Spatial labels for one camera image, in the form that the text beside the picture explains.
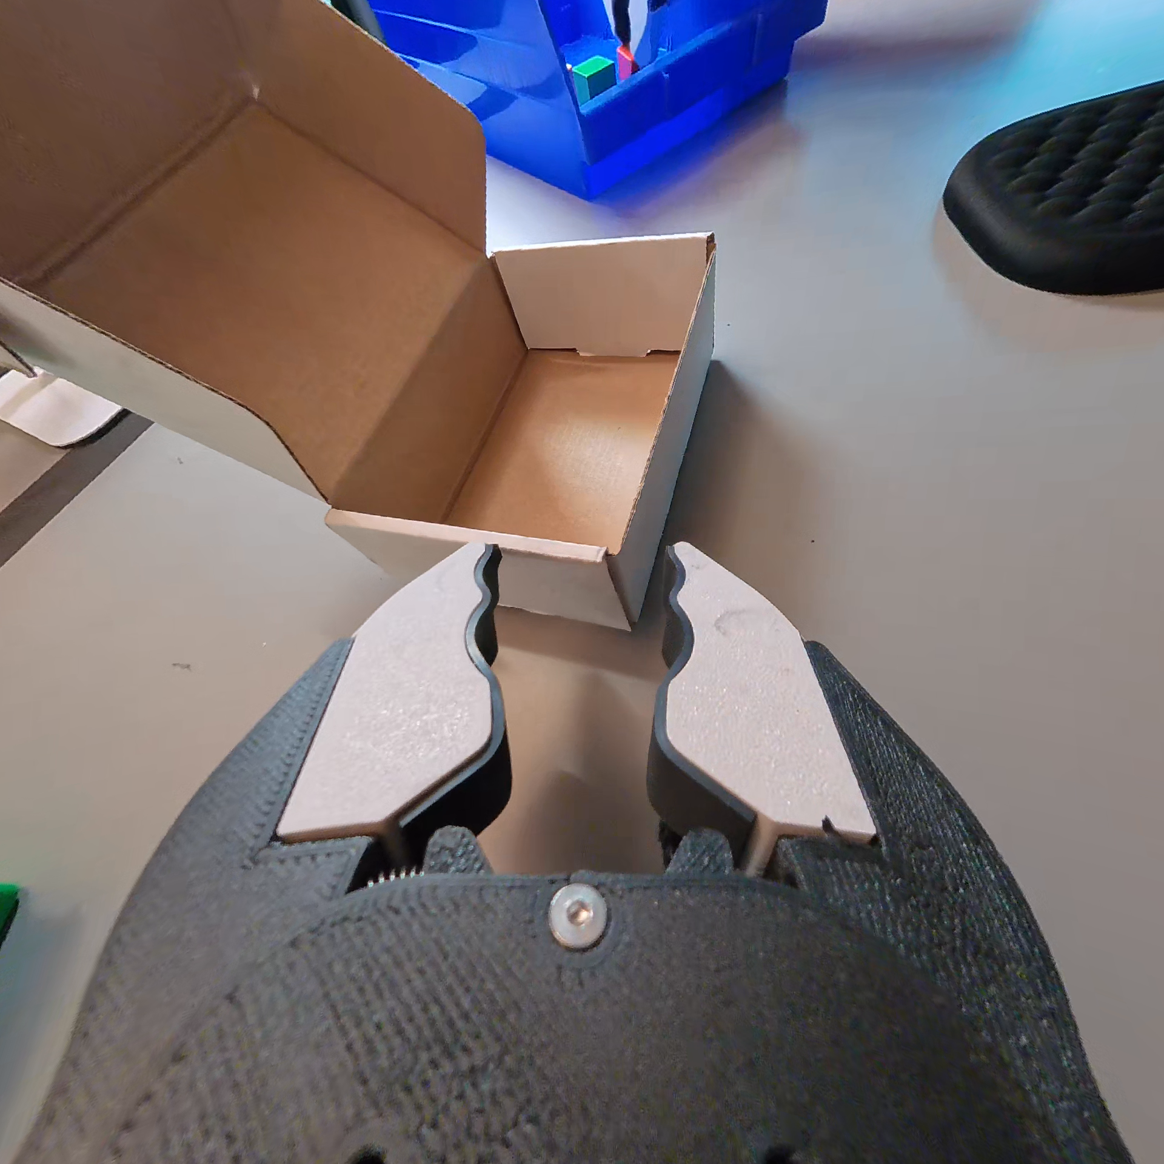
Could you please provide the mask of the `white lamp stand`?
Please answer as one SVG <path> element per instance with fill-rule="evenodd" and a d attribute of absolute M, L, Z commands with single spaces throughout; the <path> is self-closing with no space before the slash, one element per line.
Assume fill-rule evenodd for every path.
<path fill-rule="evenodd" d="M 2 375 L 2 419 L 50 446 L 68 447 L 108 429 L 122 414 L 106 400 L 64 378 L 39 371 Z"/>

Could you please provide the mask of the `white cardboard mailer box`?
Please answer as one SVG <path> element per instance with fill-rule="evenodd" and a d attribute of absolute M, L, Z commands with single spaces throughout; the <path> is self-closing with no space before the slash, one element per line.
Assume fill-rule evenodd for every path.
<path fill-rule="evenodd" d="M 403 583 L 627 630 L 711 234 L 488 253 L 473 113 L 333 8 L 3 2 L 3 346 L 329 504 Z"/>

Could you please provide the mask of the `blue plastic bin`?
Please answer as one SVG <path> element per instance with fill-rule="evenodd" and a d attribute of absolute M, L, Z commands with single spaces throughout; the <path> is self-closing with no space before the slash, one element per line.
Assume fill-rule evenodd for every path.
<path fill-rule="evenodd" d="M 370 2 L 384 43 L 466 105 L 489 155 L 593 198 L 787 76 L 825 1 L 649 2 L 638 70 L 578 103 L 620 45 L 600 1 Z"/>

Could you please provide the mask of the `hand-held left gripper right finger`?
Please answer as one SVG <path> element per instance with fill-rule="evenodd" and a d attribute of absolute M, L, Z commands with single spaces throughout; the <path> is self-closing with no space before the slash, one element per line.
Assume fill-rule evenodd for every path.
<path fill-rule="evenodd" d="M 690 543 L 667 552 L 647 794 L 663 824 L 721 832 L 760 875 L 776 843 L 876 835 L 866 796 L 796 625 Z"/>

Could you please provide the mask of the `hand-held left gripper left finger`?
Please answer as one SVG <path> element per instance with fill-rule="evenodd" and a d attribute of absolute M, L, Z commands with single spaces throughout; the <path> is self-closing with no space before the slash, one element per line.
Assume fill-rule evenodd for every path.
<path fill-rule="evenodd" d="M 355 633 L 286 802 L 284 842 L 366 835 L 419 864 L 448 824 L 480 834 L 510 798 L 494 611 L 500 548 L 470 543 Z"/>

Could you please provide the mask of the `grey desk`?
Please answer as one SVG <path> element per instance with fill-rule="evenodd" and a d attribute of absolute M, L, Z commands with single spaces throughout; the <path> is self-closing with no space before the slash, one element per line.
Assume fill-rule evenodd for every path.
<path fill-rule="evenodd" d="M 785 90 L 585 202 L 489 160 L 489 246 L 713 230 L 665 540 L 828 644 L 962 792 L 1161 1161 L 1161 297 L 1001 278 L 941 192 L 1161 77 L 1161 2 L 830 2 Z M 3 565 L 3 1161 L 197 787 L 392 591 L 320 503 L 147 429 Z"/>

